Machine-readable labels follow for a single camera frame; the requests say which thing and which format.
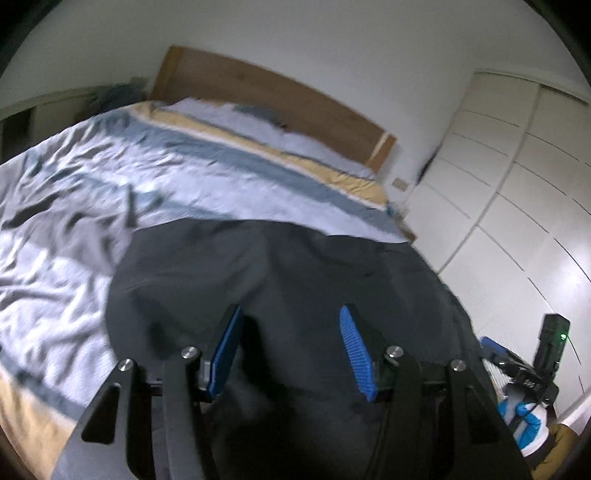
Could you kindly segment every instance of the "screw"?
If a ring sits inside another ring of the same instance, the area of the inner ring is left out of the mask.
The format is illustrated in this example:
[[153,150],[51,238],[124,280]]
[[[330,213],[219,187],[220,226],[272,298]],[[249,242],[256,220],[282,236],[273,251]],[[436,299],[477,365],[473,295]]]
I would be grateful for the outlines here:
[[452,360],[450,365],[454,372],[463,372],[466,369],[466,364],[462,360]]
[[386,348],[386,354],[390,358],[400,358],[404,355],[404,349],[401,346],[389,346]]
[[199,349],[194,346],[186,346],[181,350],[181,355],[185,360],[189,360],[190,358],[194,358],[199,354]]
[[126,358],[125,360],[119,362],[117,368],[122,372],[127,372],[127,370],[129,370],[132,366],[134,366],[134,361],[131,358]]

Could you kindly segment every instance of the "wooden headboard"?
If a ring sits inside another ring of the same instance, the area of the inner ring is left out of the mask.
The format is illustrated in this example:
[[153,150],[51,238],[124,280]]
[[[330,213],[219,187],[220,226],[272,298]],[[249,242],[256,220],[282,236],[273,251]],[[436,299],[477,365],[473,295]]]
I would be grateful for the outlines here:
[[245,61],[172,46],[150,99],[174,103],[187,97],[270,108],[287,129],[320,140],[373,171],[396,142],[362,115],[293,79]]

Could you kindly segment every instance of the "blue gripper pad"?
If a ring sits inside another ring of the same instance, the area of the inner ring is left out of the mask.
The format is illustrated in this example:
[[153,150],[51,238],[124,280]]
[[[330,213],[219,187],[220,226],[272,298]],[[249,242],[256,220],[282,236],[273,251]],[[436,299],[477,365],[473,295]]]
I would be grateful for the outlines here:
[[484,351],[485,358],[490,361],[492,361],[490,357],[493,355],[494,357],[500,358],[507,358],[509,356],[505,347],[488,337],[482,337],[480,339],[480,348]]
[[341,308],[339,325],[359,391],[368,401],[375,401],[379,375],[376,369],[387,346],[386,341],[379,331],[363,321],[352,304]]
[[232,362],[236,355],[240,338],[242,337],[242,328],[244,325],[242,308],[238,305],[230,306],[220,324],[227,324],[227,326],[210,364],[207,393],[212,400],[223,390],[226,380],[228,380],[228,376],[230,375]]

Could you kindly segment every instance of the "yellow fabric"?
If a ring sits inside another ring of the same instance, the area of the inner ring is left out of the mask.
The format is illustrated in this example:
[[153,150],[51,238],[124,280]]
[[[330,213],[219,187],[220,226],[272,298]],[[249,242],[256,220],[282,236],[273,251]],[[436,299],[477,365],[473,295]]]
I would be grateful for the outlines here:
[[552,477],[579,441],[579,436],[561,423],[553,424],[550,427],[550,434],[556,436],[554,447],[544,461],[532,472],[534,480],[547,480]]
[[38,480],[49,480],[75,423],[23,388],[0,365],[0,426]]
[[267,160],[279,163],[286,168],[297,170],[314,178],[326,186],[338,190],[356,200],[360,200],[372,208],[384,210],[388,203],[388,197],[382,186],[375,180],[360,179],[353,175],[333,170],[314,160],[282,152],[276,148],[262,145],[254,140],[241,137],[222,128],[199,122],[179,113],[154,109],[150,102],[138,103],[132,106],[130,111],[140,120],[152,121],[161,127],[179,128],[183,132],[195,137],[207,138],[216,143],[231,145],[234,148],[258,154]]

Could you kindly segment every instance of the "black fabric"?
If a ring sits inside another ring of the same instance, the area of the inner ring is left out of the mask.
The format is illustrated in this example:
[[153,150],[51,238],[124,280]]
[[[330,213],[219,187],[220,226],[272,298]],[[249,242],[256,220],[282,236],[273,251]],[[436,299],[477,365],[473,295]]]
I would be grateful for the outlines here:
[[245,311],[243,339],[206,415],[222,478],[363,477],[384,410],[356,387],[339,332],[345,303],[419,360],[462,358],[495,398],[468,315],[411,246],[289,223],[138,231],[109,292],[111,344],[157,376],[231,302]]

